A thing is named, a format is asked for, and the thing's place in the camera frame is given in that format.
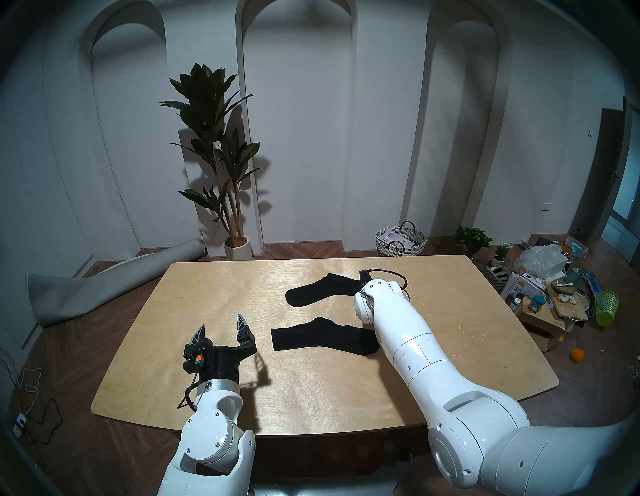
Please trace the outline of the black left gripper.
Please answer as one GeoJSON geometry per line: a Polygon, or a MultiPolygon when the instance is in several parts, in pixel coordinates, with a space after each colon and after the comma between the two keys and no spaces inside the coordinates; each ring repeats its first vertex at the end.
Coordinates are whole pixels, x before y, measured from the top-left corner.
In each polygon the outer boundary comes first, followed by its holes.
{"type": "Polygon", "coordinates": [[[239,385],[241,362],[257,353],[253,333],[245,318],[238,313],[239,345],[236,347],[213,345],[210,339],[204,338],[205,330],[205,325],[201,325],[185,345],[183,369],[190,375],[198,375],[198,385],[211,380],[230,380],[239,385]]]}

